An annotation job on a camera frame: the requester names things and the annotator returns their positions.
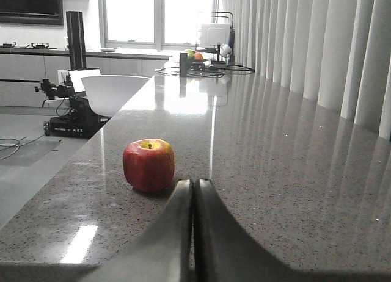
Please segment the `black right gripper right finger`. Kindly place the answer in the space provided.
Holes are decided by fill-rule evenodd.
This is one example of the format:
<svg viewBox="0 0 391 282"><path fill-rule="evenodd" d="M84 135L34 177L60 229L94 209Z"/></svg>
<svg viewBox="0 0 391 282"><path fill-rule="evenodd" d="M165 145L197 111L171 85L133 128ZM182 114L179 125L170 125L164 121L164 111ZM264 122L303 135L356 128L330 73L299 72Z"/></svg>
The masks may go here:
<svg viewBox="0 0 391 282"><path fill-rule="evenodd" d="M195 182L194 197L197 281L305 281L240 226L209 179Z"/></svg>

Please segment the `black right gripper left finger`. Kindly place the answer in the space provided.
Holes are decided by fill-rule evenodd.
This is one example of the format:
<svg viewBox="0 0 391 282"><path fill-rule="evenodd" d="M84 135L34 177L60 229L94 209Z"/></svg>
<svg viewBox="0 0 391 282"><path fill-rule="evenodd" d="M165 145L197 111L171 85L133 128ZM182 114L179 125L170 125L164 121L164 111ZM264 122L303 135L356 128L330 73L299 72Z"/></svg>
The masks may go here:
<svg viewBox="0 0 391 282"><path fill-rule="evenodd" d="M188 281L193 183L177 182L154 222L129 246L82 281Z"/></svg>

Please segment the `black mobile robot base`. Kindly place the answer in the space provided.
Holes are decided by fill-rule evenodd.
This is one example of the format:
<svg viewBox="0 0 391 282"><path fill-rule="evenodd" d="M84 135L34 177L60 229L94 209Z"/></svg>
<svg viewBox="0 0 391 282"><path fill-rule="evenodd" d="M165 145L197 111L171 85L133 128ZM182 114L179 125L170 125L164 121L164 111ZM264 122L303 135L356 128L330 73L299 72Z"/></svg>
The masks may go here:
<svg viewBox="0 0 391 282"><path fill-rule="evenodd" d="M60 104L69 102L67 110L43 123L45 136L57 135L76 138L91 138L106 122L109 117L96 114L86 97L81 85L74 85L69 75L63 84L53 84L45 78L36 92L43 92L48 100L60 99Z"/></svg>

